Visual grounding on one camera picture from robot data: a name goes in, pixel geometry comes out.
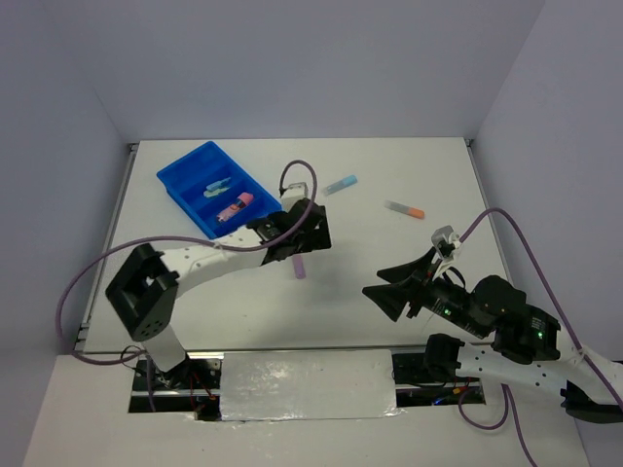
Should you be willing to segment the purple highlighter pen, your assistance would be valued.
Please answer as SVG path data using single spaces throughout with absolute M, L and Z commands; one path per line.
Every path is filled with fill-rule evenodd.
M 293 269 L 297 279 L 305 279 L 307 277 L 303 258 L 295 256 L 292 258 Z

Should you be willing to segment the pink-capped eraser jar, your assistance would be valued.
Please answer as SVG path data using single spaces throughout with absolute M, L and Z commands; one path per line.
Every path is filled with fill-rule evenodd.
M 248 192 L 242 192 L 238 197 L 226 208 L 221 210 L 215 219 L 218 223 L 226 223 L 246 208 L 254 200 L 254 196 Z

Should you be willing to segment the blue-capped grey marker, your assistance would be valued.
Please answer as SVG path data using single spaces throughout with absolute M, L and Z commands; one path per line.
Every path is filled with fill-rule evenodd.
M 328 186 L 324 187 L 322 189 L 322 193 L 328 197 L 331 195 L 336 194 L 337 192 L 351 187 L 352 185 L 355 185 L 358 182 L 357 177 L 355 175 L 349 175 L 347 177 L 344 177 L 334 183 L 329 184 Z

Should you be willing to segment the orange-capped grey marker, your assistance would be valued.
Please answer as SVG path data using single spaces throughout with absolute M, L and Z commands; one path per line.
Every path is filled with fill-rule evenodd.
M 425 214 L 422 210 L 391 200 L 386 200 L 384 203 L 384 207 L 391 211 L 408 215 L 416 219 L 423 219 L 425 217 Z

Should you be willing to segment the green highlighter pen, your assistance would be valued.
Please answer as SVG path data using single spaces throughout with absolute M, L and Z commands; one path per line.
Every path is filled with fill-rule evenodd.
M 216 198 L 222 193 L 227 192 L 230 189 L 227 183 L 214 183 L 205 187 L 203 196 L 205 198 Z

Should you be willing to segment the blue mini stapler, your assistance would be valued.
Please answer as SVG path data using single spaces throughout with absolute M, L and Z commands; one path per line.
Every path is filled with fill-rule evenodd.
M 205 187 L 205 191 L 207 193 L 209 193 L 210 195 L 212 195 L 214 193 L 222 193 L 222 192 L 227 191 L 229 189 L 230 181 L 231 181 L 230 177 L 226 177 L 224 179 L 215 181 L 215 182 L 207 185 Z

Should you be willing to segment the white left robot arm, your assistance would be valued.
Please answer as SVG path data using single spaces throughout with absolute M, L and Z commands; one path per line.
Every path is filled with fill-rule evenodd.
M 136 246 L 105 290 L 130 338 L 156 367 L 156 377 L 177 388 L 191 379 L 206 385 L 209 370 L 194 363 L 170 324 L 175 301 L 208 281 L 244 269 L 331 247 L 326 208 L 308 198 L 214 240 L 212 246 L 165 251 Z

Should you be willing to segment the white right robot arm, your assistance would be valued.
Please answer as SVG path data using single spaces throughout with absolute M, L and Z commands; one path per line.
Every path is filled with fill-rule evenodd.
M 490 349 L 484 349 L 447 334 L 429 336 L 421 365 L 430 378 L 523 385 L 555 397 L 576 419 L 621 422 L 621 363 L 576 345 L 554 316 L 530 305 L 524 292 L 498 275 L 481 279 L 472 290 L 463 280 L 453 282 L 453 261 L 452 253 L 432 247 L 413 262 L 379 270 L 382 284 L 362 290 L 392 321 L 425 309 L 490 340 Z

